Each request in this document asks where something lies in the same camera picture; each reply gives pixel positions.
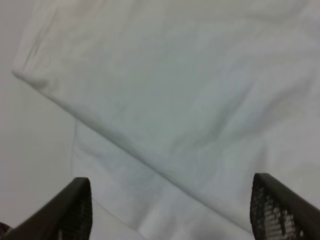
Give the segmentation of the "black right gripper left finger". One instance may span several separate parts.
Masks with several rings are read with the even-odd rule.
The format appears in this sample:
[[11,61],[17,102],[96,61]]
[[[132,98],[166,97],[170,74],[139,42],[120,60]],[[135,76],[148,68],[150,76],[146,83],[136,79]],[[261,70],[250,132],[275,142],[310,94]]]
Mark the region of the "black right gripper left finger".
[[86,177],[74,178],[3,240],[88,240],[93,225],[92,191]]

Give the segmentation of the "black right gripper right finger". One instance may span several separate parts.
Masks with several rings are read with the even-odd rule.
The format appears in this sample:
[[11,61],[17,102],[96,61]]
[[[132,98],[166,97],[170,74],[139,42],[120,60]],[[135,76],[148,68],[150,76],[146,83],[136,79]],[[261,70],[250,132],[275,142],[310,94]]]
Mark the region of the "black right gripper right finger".
[[320,210],[268,173],[253,177],[249,217],[256,240],[320,238]]

